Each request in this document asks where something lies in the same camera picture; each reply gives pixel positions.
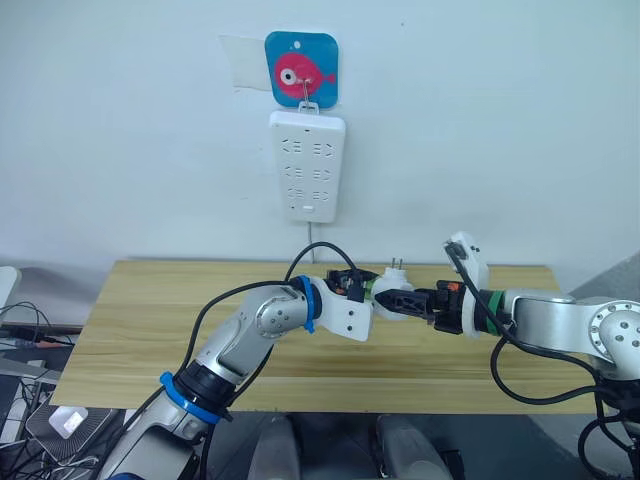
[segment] white wall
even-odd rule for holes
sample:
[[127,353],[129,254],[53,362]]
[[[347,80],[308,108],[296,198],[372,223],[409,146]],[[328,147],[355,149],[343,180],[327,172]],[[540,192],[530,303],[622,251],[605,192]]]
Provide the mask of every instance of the white wall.
[[293,257],[306,227],[276,195],[276,104],[231,87],[217,38],[288,29],[342,53],[350,202],[319,239],[442,263],[466,229],[491,262],[550,265],[571,289],[638,249],[637,9],[5,0],[0,263],[34,267],[23,294],[81,321],[118,258]]

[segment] blue ring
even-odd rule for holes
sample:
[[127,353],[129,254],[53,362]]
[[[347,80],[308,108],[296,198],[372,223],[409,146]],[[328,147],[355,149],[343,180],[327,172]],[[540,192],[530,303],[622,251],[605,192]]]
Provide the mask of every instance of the blue ring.
[[218,415],[214,415],[213,413],[205,410],[204,408],[200,408],[194,403],[191,403],[189,400],[184,398],[176,387],[173,386],[173,375],[171,372],[164,372],[160,375],[160,383],[164,385],[164,388],[167,392],[168,397],[173,400],[173,402],[178,405],[183,410],[186,410],[194,417],[198,417],[205,423],[209,423],[211,425],[215,425],[220,420]]
[[300,275],[302,285],[304,285],[304,293],[307,296],[307,321],[304,324],[304,329],[309,333],[314,333],[316,329],[313,326],[313,312],[316,310],[315,303],[313,301],[313,290],[311,290],[311,280],[306,275]]

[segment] white power strip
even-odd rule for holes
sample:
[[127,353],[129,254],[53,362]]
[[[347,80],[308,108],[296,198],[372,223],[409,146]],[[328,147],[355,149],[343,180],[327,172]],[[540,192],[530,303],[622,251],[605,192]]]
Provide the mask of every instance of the white power strip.
[[285,215],[328,223],[336,216],[346,126],[338,117],[275,111],[269,121]]

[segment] gray floor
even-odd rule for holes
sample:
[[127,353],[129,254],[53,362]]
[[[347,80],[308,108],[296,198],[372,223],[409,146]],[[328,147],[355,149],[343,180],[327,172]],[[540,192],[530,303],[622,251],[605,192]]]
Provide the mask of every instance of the gray floor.
[[[572,294],[577,298],[610,296],[640,301],[640,254],[592,279]],[[216,431],[209,458],[209,478],[244,480],[261,429],[273,414],[237,413]],[[368,429],[375,414],[293,414],[303,439],[305,480],[375,478]],[[588,415],[411,415],[412,423],[438,449],[459,449],[466,478],[590,478],[576,458],[580,430]],[[587,450],[593,461],[619,473],[626,458],[606,439],[594,435]]]
[[[261,429],[273,414],[237,414],[216,431],[209,478],[244,480]],[[291,416],[303,438],[304,480],[376,478],[367,432],[374,414]],[[526,415],[410,415],[438,450],[458,449],[466,478],[586,479],[580,462]]]

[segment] metal hook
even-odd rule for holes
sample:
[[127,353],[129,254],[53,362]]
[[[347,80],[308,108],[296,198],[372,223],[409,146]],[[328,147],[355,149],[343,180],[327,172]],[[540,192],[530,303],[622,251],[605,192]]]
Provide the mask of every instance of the metal hook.
[[304,91],[304,106],[307,110],[309,110],[309,92],[307,92],[307,82],[308,79],[304,79],[302,81],[302,90]]

